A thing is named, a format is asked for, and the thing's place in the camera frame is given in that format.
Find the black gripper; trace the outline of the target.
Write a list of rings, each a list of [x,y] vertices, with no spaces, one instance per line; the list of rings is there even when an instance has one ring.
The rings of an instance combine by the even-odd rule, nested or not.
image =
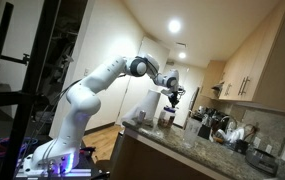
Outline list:
[[[161,93],[168,97],[169,102],[172,99],[175,99],[176,105],[177,105],[179,103],[181,97],[185,94],[185,89],[182,86],[179,86],[176,91],[163,89],[161,91]]]

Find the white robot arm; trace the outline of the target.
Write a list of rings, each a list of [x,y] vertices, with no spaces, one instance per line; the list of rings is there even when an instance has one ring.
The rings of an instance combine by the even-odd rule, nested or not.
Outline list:
[[[164,87],[162,93],[175,107],[179,102],[178,96],[185,92],[179,84],[178,71],[171,70],[168,75],[163,75],[158,70],[159,64],[148,54],[133,58],[118,56],[101,64],[69,89],[66,97],[71,110],[62,122],[58,137],[39,146],[29,161],[24,163],[24,167],[29,171],[44,171],[52,161],[61,168],[54,169],[55,173],[69,172],[74,168],[79,163],[79,150],[85,126],[101,107],[97,94],[106,90],[121,73],[134,77],[147,74],[155,85]]]

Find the robot base platform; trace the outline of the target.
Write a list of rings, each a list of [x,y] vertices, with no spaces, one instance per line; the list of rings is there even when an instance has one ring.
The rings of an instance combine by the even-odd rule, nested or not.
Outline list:
[[[70,150],[38,148],[23,159],[16,180],[89,180],[97,176],[90,165],[95,147]]]

